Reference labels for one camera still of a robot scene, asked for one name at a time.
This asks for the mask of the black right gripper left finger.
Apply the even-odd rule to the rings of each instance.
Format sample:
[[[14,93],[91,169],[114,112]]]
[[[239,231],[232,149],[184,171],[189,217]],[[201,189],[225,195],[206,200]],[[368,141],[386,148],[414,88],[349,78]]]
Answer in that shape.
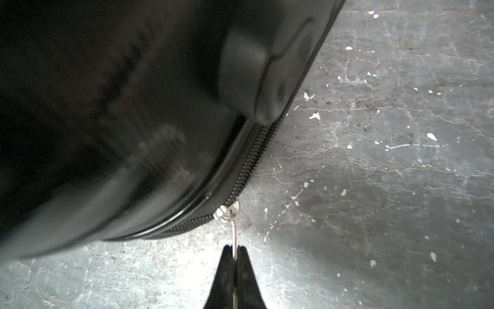
[[[204,309],[232,309],[234,306],[234,256],[232,247],[223,248]]]

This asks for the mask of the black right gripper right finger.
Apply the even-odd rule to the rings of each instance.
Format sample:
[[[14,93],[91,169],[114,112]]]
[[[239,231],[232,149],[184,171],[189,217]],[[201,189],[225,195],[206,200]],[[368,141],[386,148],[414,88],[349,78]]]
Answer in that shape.
[[[257,284],[246,247],[237,248],[236,261],[237,307],[241,309],[267,309]]]

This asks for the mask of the silver zipper pull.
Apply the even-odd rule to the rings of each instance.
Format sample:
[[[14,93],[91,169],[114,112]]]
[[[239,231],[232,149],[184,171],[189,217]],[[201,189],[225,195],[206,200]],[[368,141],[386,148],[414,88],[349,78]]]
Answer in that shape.
[[[241,213],[241,207],[238,199],[235,199],[230,205],[221,205],[214,213],[216,221],[228,223],[232,229],[232,256],[235,261],[238,259],[238,233],[235,222],[236,217]]]

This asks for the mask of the black hard-shell suitcase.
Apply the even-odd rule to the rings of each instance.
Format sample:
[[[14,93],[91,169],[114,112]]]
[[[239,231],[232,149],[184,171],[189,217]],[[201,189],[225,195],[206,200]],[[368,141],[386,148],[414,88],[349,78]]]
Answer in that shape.
[[[1,261],[210,221],[342,6],[2,1]]]

